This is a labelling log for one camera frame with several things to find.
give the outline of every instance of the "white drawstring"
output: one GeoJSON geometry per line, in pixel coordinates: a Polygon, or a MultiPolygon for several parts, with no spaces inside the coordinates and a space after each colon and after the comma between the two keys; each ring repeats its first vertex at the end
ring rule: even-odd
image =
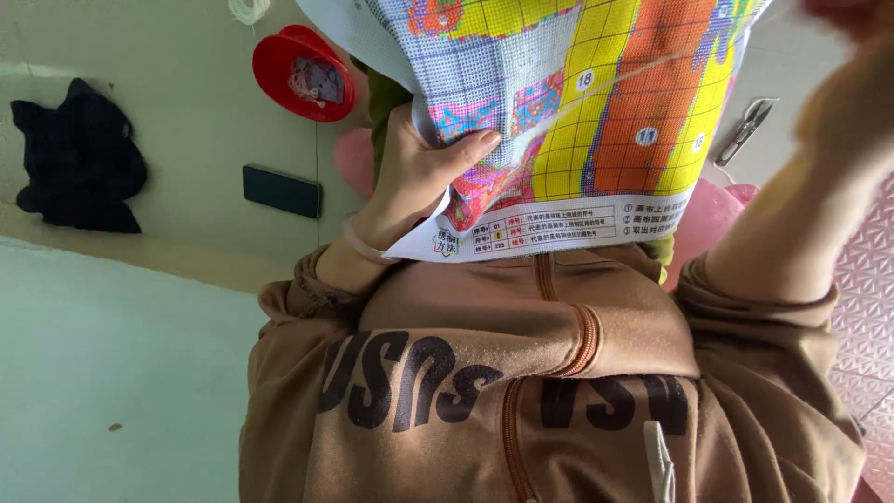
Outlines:
{"type": "Polygon", "coordinates": [[[652,476],[652,494],[655,503],[674,503],[677,498],[674,481],[673,461],[664,442],[662,425],[657,421],[646,421],[643,424],[645,435],[645,456],[649,462],[649,474],[652,476]]]}

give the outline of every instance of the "yellow pattern area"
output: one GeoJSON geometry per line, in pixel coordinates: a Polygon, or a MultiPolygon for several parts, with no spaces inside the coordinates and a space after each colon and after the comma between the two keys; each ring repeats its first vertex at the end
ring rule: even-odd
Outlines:
{"type": "MultiPolygon", "coordinates": [[[[581,98],[578,79],[592,71],[588,90],[617,77],[616,63],[624,52],[633,23],[637,18],[638,0],[586,0],[580,14],[574,43],[565,59],[565,84],[560,110],[581,98]],[[602,33],[617,35],[599,38],[602,33]]],[[[546,134],[534,166],[532,184],[537,201],[566,200],[580,197],[580,177],[605,108],[611,86],[587,98],[552,125],[546,134]]]]}
{"type": "MultiPolygon", "coordinates": [[[[749,0],[743,1],[748,2],[742,21],[746,22],[750,19],[755,5],[749,0]]],[[[726,61],[720,64],[716,57],[718,43],[719,38],[714,41],[696,99],[689,108],[689,118],[679,132],[677,147],[670,154],[667,169],[662,173],[655,195],[683,192],[698,180],[702,172],[702,165],[717,132],[717,122],[723,111],[723,100],[730,85],[735,56],[735,49],[730,43],[726,61]]]]}
{"type": "Polygon", "coordinates": [[[446,35],[450,38],[506,37],[520,33],[528,26],[573,7],[576,1],[476,0],[464,2],[460,24],[446,35]]]}

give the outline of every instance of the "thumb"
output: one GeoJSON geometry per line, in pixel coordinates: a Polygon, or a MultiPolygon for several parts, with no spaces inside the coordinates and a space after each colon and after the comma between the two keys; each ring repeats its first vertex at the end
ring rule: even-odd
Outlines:
{"type": "Polygon", "coordinates": [[[451,179],[456,178],[493,152],[500,140],[502,135],[493,130],[474,132],[446,149],[437,150],[433,168],[451,179]]]}

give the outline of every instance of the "rubber band bracelet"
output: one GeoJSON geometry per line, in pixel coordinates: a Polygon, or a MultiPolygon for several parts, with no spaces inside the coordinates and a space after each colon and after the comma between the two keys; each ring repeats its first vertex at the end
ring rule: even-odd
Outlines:
{"type": "Polygon", "coordinates": [[[354,249],[355,252],[363,255],[363,257],[371,262],[375,262],[377,264],[384,265],[392,265],[400,262],[403,259],[386,259],[384,257],[384,251],[378,251],[375,248],[372,248],[366,243],[363,243],[362,240],[357,236],[357,233],[354,232],[354,217],[348,218],[344,221],[344,225],[342,226],[342,235],[344,236],[345,241],[350,244],[350,247],[354,249]]]}

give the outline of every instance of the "brown hoodie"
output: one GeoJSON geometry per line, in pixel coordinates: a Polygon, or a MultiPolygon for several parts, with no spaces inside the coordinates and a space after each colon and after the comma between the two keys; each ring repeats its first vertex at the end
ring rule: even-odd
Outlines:
{"type": "Polygon", "coordinates": [[[744,303],[696,260],[671,298],[626,246],[408,263],[367,299],[322,251],[260,297],[243,501],[850,501],[834,289],[744,303]]]}

